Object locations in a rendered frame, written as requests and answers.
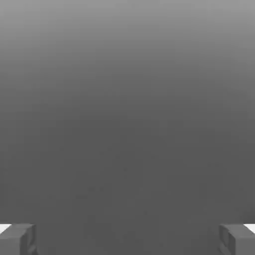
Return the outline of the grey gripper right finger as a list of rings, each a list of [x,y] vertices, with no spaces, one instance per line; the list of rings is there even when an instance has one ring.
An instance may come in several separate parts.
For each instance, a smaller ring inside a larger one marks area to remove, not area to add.
[[[255,255],[255,224],[220,224],[219,255]]]

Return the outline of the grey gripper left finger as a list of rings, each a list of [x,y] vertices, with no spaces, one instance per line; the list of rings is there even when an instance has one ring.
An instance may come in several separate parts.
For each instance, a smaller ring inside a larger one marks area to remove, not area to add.
[[[0,255],[37,255],[36,225],[0,224]]]

